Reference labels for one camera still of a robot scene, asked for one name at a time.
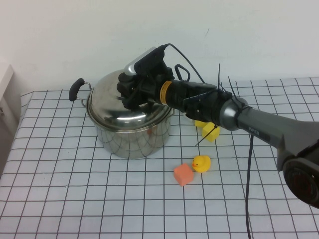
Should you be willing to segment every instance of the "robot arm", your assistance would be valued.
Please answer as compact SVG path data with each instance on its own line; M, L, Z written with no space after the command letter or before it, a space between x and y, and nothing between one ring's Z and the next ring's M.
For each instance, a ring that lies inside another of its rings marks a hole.
M244 99L215 85L175 80L163 61L167 46L151 48L125 67L117 85L124 107L167 104L191 119L253 134L277 149L277 169L283 170L291 191L319 208L319 122L253 109Z

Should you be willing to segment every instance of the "stainless steel pot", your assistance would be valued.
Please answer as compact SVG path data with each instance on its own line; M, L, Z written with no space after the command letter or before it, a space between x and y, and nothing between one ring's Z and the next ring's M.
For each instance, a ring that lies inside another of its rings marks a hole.
M83 79L77 80L70 89L69 99L81 100L95 125L98 138L109 152L122 158L142 158L167 142L170 117L174 112L160 104L145 104L134 111L124 108L116 89L122 72L110 73L93 89ZM88 84L91 90L86 104L76 96L84 84Z

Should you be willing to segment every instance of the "white wall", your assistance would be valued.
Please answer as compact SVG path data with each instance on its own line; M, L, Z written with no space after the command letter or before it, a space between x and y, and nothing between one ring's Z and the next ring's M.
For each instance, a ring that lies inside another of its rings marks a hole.
M318 9L318 0L2 0L0 60L21 92L96 82L169 42L214 82L218 63L224 80L319 76Z

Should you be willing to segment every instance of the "black handle grip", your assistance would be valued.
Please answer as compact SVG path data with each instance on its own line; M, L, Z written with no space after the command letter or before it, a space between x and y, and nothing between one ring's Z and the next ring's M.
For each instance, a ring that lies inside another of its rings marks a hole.
M73 83L73 85L70 88L69 92L69 100L70 101L75 101L77 99L77 94L81 88L85 84L85 81L80 78L76 82Z

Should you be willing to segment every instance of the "pot lid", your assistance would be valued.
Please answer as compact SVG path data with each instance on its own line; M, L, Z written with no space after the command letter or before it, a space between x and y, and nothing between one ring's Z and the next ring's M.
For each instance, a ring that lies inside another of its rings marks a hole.
M144 104L137 110L124 108L118 99L120 93L116 85L123 70L103 77L93 88L88 99L88 113L100 125L112 131L131 131L153 126L166 117L170 107Z

